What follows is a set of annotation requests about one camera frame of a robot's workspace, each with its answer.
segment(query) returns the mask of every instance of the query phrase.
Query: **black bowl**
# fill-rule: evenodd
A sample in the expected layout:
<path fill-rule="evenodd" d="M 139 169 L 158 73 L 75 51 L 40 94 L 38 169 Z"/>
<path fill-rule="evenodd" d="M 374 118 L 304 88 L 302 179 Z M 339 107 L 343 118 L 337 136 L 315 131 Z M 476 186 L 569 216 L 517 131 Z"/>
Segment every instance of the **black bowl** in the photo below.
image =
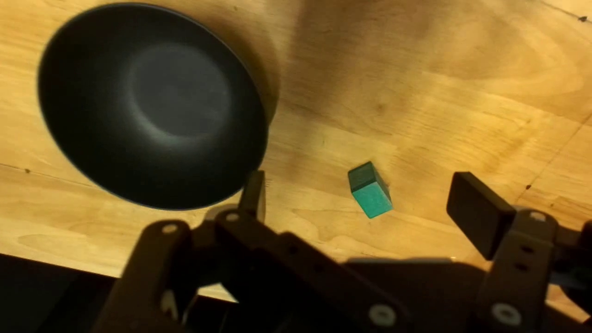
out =
<path fill-rule="evenodd" d="M 232 195 L 267 145 L 243 62 L 201 23 L 156 5 L 102 5 L 67 21 L 45 51 L 40 97 L 86 175 L 151 206 Z"/>

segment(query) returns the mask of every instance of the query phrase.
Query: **teal block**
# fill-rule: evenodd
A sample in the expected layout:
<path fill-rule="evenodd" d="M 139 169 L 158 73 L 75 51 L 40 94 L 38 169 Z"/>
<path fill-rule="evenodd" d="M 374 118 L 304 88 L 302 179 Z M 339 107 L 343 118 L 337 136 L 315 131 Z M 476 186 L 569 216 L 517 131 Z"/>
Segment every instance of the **teal block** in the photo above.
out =
<path fill-rule="evenodd" d="M 393 208 L 387 184 L 373 162 L 352 168 L 349 177 L 352 193 L 369 218 L 376 218 Z"/>

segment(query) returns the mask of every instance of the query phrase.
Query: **wooden table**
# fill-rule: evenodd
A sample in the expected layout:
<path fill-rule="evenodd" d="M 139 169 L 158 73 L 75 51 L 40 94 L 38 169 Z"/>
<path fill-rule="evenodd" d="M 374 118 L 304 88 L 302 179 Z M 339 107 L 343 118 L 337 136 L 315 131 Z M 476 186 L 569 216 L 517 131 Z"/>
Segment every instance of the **wooden table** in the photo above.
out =
<path fill-rule="evenodd" d="M 45 127 L 36 73 L 53 33 L 99 0 L 0 1 L 0 251 L 119 275 L 141 229 L 199 225 L 82 175 Z M 347 256 L 484 260 L 447 216 L 472 169 L 565 225 L 592 216 L 592 1 L 156 0 L 221 34 L 276 108 L 267 223 Z M 367 219 L 347 171 L 373 158 L 397 208 Z M 556 288 L 550 301 L 574 316 Z"/>

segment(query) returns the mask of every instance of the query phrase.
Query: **screw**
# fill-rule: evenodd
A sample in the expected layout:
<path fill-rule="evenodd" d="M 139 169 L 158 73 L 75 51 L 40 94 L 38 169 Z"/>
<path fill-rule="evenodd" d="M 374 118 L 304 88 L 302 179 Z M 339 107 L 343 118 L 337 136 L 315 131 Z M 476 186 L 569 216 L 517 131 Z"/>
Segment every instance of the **screw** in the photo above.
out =
<path fill-rule="evenodd" d="M 517 306 L 509 303 L 495 303 L 493 304 L 493 316 L 504 323 L 504 325 L 521 325 L 522 323 L 522 314 Z"/>
<path fill-rule="evenodd" d="M 171 234 L 171 232 L 176 232 L 178 230 L 178 225 L 176 223 L 167 223 L 164 225 L 164 232 L 165 234 Z"/>
<path fill-rule="evenodd" d="M 369 310 L 369 316 L 374 325 L 393 327 L 397 323 L 397 312 L 391 304 L 374 303 Z"/>

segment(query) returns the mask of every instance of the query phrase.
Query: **wood grain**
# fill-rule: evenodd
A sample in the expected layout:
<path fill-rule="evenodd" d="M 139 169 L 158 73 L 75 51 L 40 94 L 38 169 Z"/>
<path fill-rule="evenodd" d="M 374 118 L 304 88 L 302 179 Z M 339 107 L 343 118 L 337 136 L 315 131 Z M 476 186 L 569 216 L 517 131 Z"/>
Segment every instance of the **wood grain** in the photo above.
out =
<path fill-rule="evenodd" d="M 36 90 L 53 33 L 99 0 L 0 1 L 0 251 L 119 275 L 141 229 L 193 225 L 123 201 L 49 134 Z M 154 0 L 221 34 L 275 110 L 267 223 L 337 258 L 485 262 L 445 212 L 452 171 L 580 227 L 592 216 L 592 14 L 576 0 Z M 347 171 L 373 158 L 395 212 L 369 221 Z M 583 312 L 561 292 L 550 303 Z"/>

